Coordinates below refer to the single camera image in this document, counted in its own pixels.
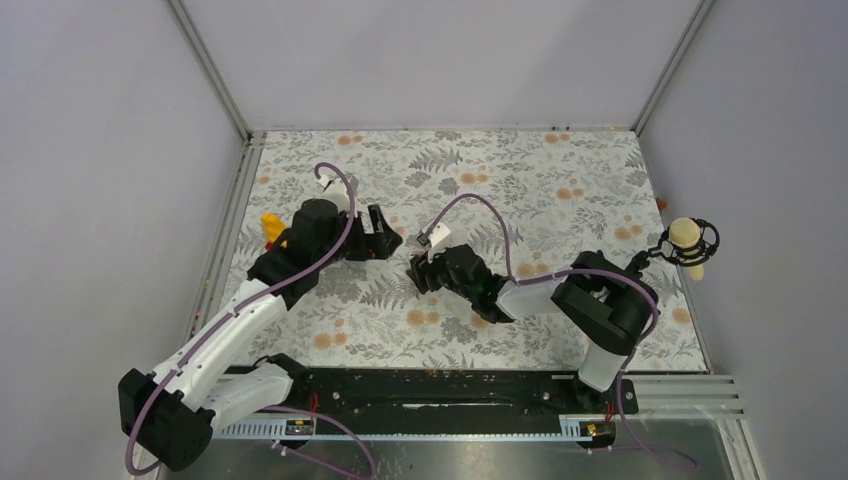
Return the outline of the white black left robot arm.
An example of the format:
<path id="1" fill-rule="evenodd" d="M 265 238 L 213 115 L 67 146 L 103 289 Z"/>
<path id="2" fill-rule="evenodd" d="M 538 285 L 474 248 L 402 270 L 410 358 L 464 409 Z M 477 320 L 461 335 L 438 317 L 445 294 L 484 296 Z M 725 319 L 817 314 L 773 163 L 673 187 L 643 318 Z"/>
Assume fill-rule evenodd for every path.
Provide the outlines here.
<path id="1" fill-rule="evenodd" d="M 121 427 L 128 437 L 125 467 L 135 476 L 160 465 L 180 471 L 194 463 L 214 433 L 276 405 L 313 408 L 318 396 L 308 367 L 274 354 L 246 374 L 221 376 L 252 339 L 290 312 L 340 260 L 387 260 L 402 238 L 380 206 L 360 213 L 328 199 L 310 199 L 269 243 L 231 300 L 200 332 L 151 372 L 128 371 L 119 381 Z"/>

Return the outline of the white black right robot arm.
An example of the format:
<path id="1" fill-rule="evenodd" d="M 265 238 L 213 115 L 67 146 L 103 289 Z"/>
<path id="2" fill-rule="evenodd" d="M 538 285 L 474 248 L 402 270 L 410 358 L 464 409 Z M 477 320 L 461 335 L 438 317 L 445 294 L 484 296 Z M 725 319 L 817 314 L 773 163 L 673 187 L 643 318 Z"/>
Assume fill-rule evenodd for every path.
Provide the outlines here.
<path id="1" fill-rule="evenodd" d="M 455 242 L 442 223 L 420 231 L 416 240 L 421 249 L 411 256 L 407 274 L 420 293 L 448 290 L 490 324 L 564 314 L 591 341 L 573 386 L 575 402 L 597 412 L 612 400 L 613 383 L 657 309 L 658 295 L 642 279 L 648 253 L 620 268 L 600 251 L 582 251 L 564 271 L 514 280 Z"/>

